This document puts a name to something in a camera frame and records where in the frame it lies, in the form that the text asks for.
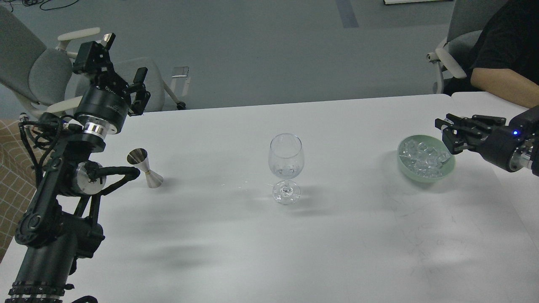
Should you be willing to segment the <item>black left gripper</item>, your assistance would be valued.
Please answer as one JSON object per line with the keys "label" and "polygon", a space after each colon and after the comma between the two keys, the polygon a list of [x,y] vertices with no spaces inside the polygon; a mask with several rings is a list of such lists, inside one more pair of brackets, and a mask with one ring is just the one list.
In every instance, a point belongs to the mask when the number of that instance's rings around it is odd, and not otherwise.
{"label": "black left gripper", "polygon": [[[104,35],[102,42],[90,41],[81,44],[73,63],[73,73],[94,80],[100,75],[114,72],[109,50],[115,37],[115,33],[108,33]],[[89,80],[79,81],[77,92],[82,92],[83,95],[74,114],[76,121],[83,125],[83,132],[94,136],[117,134],[123,130],[127,115],[142,115],[151,96],[144,84],[147,73],[146,67],[138,68],[133,83],[125,89],[125,94],[135,94],[130,106],[125,98],[108,89],[100,89]]]}

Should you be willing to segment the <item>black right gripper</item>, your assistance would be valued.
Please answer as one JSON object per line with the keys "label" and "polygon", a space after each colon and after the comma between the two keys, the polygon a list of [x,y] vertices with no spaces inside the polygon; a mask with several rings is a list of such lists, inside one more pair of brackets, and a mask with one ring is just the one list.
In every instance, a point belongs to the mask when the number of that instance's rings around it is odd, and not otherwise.
{"label": "black right gripper", "polygon": [[524,167],[524,124],[506,122],[504,117],[459,117],[448,113],[445,119],[435,119],[435,127],[440,129],[450,154],[469,150],[505,171],[515,172]]}

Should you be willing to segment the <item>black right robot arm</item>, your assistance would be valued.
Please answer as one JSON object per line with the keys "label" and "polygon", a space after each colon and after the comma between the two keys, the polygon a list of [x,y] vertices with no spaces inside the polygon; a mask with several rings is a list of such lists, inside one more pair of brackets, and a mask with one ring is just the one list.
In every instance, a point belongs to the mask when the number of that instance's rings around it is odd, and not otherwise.
{"label": "black right robot arm", "polygon": [[539,108],[528,109],[507,121],[504,117],[447,114],[435,119],[442,141],[452,155],[469,150],[510,173],[526,167],[539,174]]}

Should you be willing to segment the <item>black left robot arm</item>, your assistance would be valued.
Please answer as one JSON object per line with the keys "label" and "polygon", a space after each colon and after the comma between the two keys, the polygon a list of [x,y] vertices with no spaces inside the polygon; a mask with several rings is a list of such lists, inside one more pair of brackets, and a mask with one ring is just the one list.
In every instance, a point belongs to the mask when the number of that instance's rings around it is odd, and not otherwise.
{"label": "black left robot arm", "polygon": [[102,42],[80,46],[74,73],[91,85],[73,107],[70,122],[50,106],[38,121],[19,123],[21,139],[35,169],[37,190],[15,232],[15,241],[27,247],[8,303],[61,303],[77,260],[93,257],[104,240],[98,223],[101,197],[140,175],[136,167],[102,167],[89,159],[105,149],[108,134],[121,132],[127,116],[143,114],[150,99],[137,69],[129,84],[119,76],[109,50],[115,34]]}

